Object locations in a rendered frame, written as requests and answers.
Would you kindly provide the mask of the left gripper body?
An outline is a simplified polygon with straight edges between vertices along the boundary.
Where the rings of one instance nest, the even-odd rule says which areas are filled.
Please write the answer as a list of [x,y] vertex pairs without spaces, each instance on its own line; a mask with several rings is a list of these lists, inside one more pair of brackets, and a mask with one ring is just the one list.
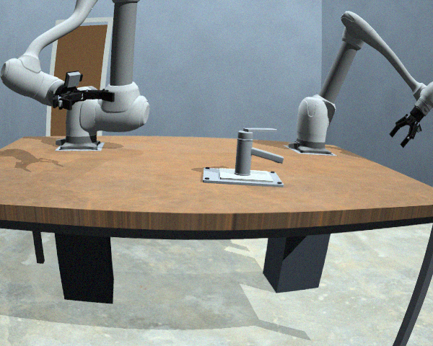
[[[415,122],[420,122],[421,119],[424,117],[423,113],[417,107],[414,107],[412,111],[410,111],[410,114],[411,115],[408,117],[412,119],[412,126],[414,126]],[[407,120],[407,124],[410,124],[410,120]]]

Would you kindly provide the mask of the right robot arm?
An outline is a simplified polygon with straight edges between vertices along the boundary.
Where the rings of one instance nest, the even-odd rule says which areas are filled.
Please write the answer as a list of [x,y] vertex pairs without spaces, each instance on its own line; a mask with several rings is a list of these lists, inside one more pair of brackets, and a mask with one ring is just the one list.
[[[146,124],[149,103],[140,96],[133,82],[134,42],[137,2],[112,0],[114,5],[110,62],[110,84],[105,88],[115,93],[115,101],[86,99],[66,111],[66,137],[56,140],[61,150],[95,150],[100,144],[97,132],[128,132]],[[32,41],[18,59],[9,59],[1,69],[1,81],[12,91],[53,106],[53,95],[59,86],[75,89],[82,81],[79,71],[66,72],[65,82],[41,71],[39,54],[44,47],[78,28],[97,0],[76,0],[74,13]]]

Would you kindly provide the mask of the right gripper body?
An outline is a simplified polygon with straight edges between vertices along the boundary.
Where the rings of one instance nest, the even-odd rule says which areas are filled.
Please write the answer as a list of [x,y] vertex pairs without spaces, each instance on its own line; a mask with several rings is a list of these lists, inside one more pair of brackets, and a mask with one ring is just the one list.
[[77,88],[75,89],[70,89],[70,90],[66,90],[66,86],[64,86],[64,84],[62,84],[61,86],[59,86],[56,90],[55,95],[59,95],[60,97],[63,97],[65,95],[65,93],[67,93],[68,91],[71,91],[71,94],[69,94],[69,99],[72,100],[72,105],[75,103],[75,100],[80,100],[83,96],[82,96],[82,92],[75,92],[74,90],[78,90]]

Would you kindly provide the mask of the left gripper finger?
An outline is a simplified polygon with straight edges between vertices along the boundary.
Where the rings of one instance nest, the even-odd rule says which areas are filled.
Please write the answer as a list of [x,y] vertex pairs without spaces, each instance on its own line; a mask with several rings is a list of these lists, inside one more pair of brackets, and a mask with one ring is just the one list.
[[414,123],[415,125],[412,126],[412,119],[410,119],[410,128],[409,128],[409,132],[407,134],[407,136],[405,137],[405,139],[402,141],[401,146],[404,148],[404,146],[411,140],[414,139],[417,129],[420,126],[420,124],[418,123],[418,121],[416,123]]
[[410,118],[408,117],[408,114],[406,114],[404,117],[402,117],[399,121],[397,121],[395,124],[396,126],[394,127],[394,129],[389,133],[391,137],[393,137],[396,132],[403,126],[408,125],[407,124],[407,120],[410,120]]

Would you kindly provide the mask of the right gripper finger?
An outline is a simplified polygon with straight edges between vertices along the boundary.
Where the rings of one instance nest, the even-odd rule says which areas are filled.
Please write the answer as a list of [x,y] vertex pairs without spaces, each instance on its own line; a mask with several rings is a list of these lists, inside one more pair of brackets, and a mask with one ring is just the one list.
[[109,102],[114,102],[115,93],[109,92],[108,90],[74,90],[75,92],[83,92],[83,99],[75,100],[74,102],[85,101],[86,99],[101,99]]
[[72,110],[72,100],[69,99],[69,94],[71,94],[71,91],[65,93],[62,98],[59,95],[54,95],[53,108],[56,108],[58,106],[60,110],[62,110],[62,108]]

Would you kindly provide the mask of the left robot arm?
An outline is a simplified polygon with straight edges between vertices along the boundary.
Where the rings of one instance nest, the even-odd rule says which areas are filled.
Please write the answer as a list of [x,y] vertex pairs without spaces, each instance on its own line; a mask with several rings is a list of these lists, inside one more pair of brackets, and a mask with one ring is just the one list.
[[360,50],[364,43],[379,51],[392,64],[410,86],[417,101],[415,107],[424,116],[433,108],[433,82],[428,86],[417,82],[376,31],[357,14],[346,11],[341,16],[341,21],[345,26],[341,38],[343,42],[322,89],[319,94],[313,97],[305,97],[299,105],[297,141],[289,143],[289,147],[302,153],[332,153],[325,148],[325,137],[327,127],[329,127],[336,111],[334,102],[357,50]]

